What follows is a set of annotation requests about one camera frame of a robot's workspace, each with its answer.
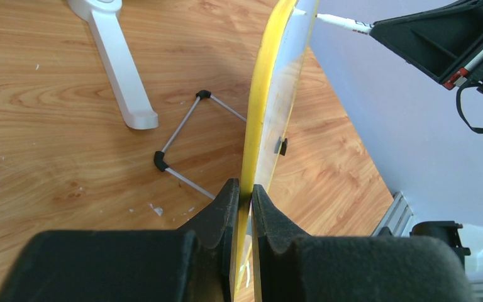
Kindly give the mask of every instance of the wire frame stand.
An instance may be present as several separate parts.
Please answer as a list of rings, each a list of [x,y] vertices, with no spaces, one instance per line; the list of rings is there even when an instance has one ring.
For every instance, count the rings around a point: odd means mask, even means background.
[[[165,153],[166,153],[167,149],[169,148],[169,146],[171,146],[171,144],[173,143],[173,141],[175,140],[175,138],[179,134],[180,130],[182,129],[182,127],[184,126],[184,124],[186,124],[186,122],[188,121],[188,118],[193,113],[193,111],[195,111],[195,108],[197,107],[197,105],[199,104],[199,102],[202,99],[212,99],[212,100],[216,101],[216,103],[220,104],[222,107],[224,107],[225,109],[227,109],[230,113],[232,113],[233,115],[237,116],[239,119],[247,122],[247,119],[246,118],[244,118],[240,113],[237,113],[236,111],[234,111],[234,109],[230,108],[224,102],[220,101],[218,98],[216,98],[215,96],[213,96],[210,91],[208,91],[208,90],[201,90],[201,91],[197,92],[195,102],[191,106],[191,108],[188,111],[188,113],[186,113],[186,116],[182,119],[182,122],[177,127],[177,129],[175,130],[175,133],[173,133],[173,135],[169,138],[169,140],[167,141],[167,143],[165,144],[165,146],[162,148],[161,151],[156,151],[155,152],[153,161],[154,161],[155,166],[158,168],[158,170],[160,170],[160,172],[168,172],[169,174],[171,174],[171,175],[175,176],[176,178],[180,179],[181,181],[183,181],[184,183],[186,183],[190,187],[193,187],[194,189],[196,189],[197,191],[203,193],[204,195],[208,196],[209,198],[214,199],[216,196],[214,196],[213,194],[211,194],[207,190],[203,189],[202,187],[198,186],[195,182],[192,182],[188,178],[184,177],[180,173],[178,173],[175,170],[173,170],[164,161],[164,157],[165,157]]]

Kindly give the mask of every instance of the wooden table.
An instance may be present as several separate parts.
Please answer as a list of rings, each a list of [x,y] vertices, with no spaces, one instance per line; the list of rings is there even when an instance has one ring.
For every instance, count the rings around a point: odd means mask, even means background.
[[[0,1],[0,282],[48,229],[177,228],[210,200],[159,172],[194,95],[240,112],[273,0],[126,1],[120,23],[160,127],[127,128],[87,24],[65,1]],[[203,102],[166,160],[217,193],[239,177],[244,122]],[[310,52],[270,195],[309,233],[368,235],[391,203]],[[158,215],[153,208],[162,208]],[[250,287],[241,299],[251,300]]]

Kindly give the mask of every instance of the white wall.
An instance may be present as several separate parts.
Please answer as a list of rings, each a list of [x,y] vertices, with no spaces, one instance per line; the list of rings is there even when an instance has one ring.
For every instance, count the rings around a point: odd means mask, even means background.
[[[452,2],[320,0],[318,11],[374,22]],[[458,117],[456,89],[373,38],[320,20],[310,46],[389,189],[402,191],[420,220],[483,225],[483,135]],[[483,97],[466,91],[463,100],[471,124],[483,126]]]

